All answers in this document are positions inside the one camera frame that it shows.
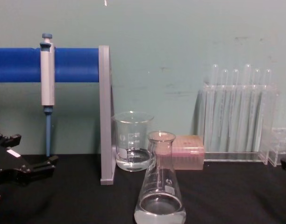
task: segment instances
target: flask neck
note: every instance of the flask neck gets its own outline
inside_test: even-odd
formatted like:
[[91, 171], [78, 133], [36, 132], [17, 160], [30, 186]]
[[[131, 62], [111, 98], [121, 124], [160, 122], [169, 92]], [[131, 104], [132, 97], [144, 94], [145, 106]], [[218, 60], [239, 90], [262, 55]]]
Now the flask neck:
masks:
[[156, 160], [157, 168], [173, 168], [172, 143], [175, 135], [167, 132], [152, 132], [149, 134], [149, 150]]

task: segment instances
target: glass flask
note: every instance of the glass flask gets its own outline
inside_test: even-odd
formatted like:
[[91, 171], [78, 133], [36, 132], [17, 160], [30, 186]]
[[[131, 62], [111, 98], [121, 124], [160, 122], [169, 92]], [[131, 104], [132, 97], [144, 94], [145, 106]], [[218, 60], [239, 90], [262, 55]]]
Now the glass flask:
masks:
[[147, 130], [153, 116], [145, 112], [123, 112], [112, 117], [116, 126], [116, 164], [127, 171], [148, 167]]
[[183, 224], [186, 211], [172, 164], [175, 135], [155, 131], [148, 134], [151, 161], [135, 209], [137, 224]]

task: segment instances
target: pipette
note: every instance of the pipette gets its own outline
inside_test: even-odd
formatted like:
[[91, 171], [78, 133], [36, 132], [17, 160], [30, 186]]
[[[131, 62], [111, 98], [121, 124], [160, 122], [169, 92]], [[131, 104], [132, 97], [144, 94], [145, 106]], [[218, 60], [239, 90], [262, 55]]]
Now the pipette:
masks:
[[52, 34], [42, 34], [40, 43], [41, 103], [46, 115], [46, 156], [50, 156], [51, 114], [55, 104], [55, 49]]

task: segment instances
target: green wall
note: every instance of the green wall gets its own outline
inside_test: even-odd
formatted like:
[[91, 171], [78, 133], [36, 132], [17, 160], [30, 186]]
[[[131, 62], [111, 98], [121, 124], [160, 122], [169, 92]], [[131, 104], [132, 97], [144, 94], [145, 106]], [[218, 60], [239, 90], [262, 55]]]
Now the green wall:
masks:
[[[109, 45], [115, 112], [146, 111], [153, 129], [192, 133], [198, 90], [211, 65], [271, 68], [274, 126], [286, 127], [286, 1], [0, 0], [0, 47]], [[99, 151], [96, 84], [57, 84], [55, 153]], [[20, 133], [22, 154], [44, 153], [39, 84], [0, 84], [0, 132]]]

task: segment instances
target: clear plastic container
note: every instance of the clear plastic container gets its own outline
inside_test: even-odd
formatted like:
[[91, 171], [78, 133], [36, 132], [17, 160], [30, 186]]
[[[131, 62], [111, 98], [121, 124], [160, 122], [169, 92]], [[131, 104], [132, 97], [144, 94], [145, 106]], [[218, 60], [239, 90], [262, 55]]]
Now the clear plastic container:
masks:
[[286, 128], [272, 128], [269, 162], [277, 166], [281, 159], [286, 159]]
[[202, 170], [204, 147], [197, 135], [178, 135], [172, 144], [172, 162], [174, 169]]

